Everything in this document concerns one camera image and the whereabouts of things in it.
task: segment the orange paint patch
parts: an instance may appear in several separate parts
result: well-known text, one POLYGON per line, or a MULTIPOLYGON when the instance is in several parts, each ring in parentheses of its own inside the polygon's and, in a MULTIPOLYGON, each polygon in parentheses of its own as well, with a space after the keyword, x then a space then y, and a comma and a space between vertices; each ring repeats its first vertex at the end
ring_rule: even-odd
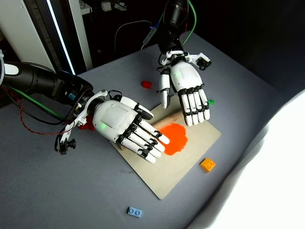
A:
POLYGON ((174 155, 186 146, 188 141, 185 127, 177 123, 172 123, 163 127, 160 132, 170 139, 170 143, 165 146, 165 154, 174 155))

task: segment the beige board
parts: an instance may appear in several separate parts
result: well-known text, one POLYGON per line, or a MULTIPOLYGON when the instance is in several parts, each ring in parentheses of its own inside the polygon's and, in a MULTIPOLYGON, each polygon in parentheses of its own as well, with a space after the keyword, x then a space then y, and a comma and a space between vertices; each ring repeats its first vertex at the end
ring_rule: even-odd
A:
MULTIPOLYGON (((171 98, 171 104, 167 109, 162 109, 160 105, 152 109, 154 118, 148 122, 154 124, 180 109, 179 98, 175 95, 171 98)), ((173 156, 162 154, 155 164, 143 160, 128 149, 121 150, 116 144, 113 144, 159 199, 165 198, 195 164, 199 166, 201 161, 198 160, 221 135, 207 121, 188 127, 184 123, 184 118, 181 117, 174 123, 183 125, 186 128, 188 143, 181 152, 177 152, 173 156)))

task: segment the blue toy block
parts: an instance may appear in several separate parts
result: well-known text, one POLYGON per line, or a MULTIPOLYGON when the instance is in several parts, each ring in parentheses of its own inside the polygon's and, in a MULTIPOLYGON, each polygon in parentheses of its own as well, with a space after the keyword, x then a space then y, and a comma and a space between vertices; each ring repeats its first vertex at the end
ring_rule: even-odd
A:
POLYGON ((142 210, 136 209, 136 208, 133 208, 133 207, 129 207, 128 214, 140 218, 141 215, 142 215, 142 210))

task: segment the robotic hand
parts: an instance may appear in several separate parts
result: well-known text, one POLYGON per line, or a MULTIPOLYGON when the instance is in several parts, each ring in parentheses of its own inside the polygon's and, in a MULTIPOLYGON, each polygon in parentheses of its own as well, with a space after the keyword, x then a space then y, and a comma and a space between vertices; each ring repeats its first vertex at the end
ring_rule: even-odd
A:
POLYGON ((165 150, 159 141, 169 144, 170 140, 144 120, 152 119, 153 114, 130 98, 116 95, 107 100, 107 95, 102 90, 91 97, 74 122, 66 126, 60 153, 65 154, 68 147, 75 146, 68 142, 73 127, 86 124, 86 116, 93 115, 93 125, 102 136, 155 163, 165 150))
POLYGON ((163 67, 158 68, 161 73, 161 104, 164 109, 169 106, 172 86, 179 95, 185 122, 192 126, 210 119, 210 109, 201 77, 190 63, 203 71, 211 65, 211 61, 202 53, 190 55, 180 43, 180 35, 186 28, 189 4, 188 0, 168 0, 157 35, 159 49, 166 55, 160 63, 163 67))
POLYGON ((174 63, 174 65, 171 68, 161 68, 159 84, 161 104, 164 109, 170 103, 169 91, 171 84, 175 93, 178 92, 184 119, 188 126, 197 125, 205 119, 210 119, 209 103, 203 90, 204 84, 199 73, 190 62, 201 70, 211 64, 210 59, 202 53, 189 55, 183 51, 167 52, 166 59, 162 61, 162 65, 170 63, 174 63))

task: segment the robotic arm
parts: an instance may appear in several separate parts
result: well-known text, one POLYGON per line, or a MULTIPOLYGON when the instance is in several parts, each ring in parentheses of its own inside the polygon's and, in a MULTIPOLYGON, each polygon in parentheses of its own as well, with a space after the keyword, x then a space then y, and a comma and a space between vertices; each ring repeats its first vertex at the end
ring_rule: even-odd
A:
POLYGON ((210 108, 202 79, 190 63, 203 71, 211 65, 211 61, 203 53, 190 55, 185 52, 179 41, 187 22, 189 4, 188 0, 168 0, 165 5, 158 45, 166 58, 161 61, 162 67, 158 70, 161 73, 159 93, 163 108, 170 104, 172 86, 178 93, 185 122, 192 126, 210 119, 210 108))
POLYGON ((93 125, 102 136, 125 146, 150 163, 155 163, 165 150, 160 142, 169 144, 165 135, 145 121, 152 119, 153 114, 130 98, 119 94, 112 98, 106 90, 94 94, 90 83, 70 73, 55 74, 31 64, 1 63, 4 66, 1 67, 1 86, 44 94, 71 105, 74 115, 76 107, 80 111, 59 135, 61 154, 66 154, 69 147, 76 147, 75 139, 69 141, 69 137, 75 126, 86 124, 88 115, 93 116, 93 125))

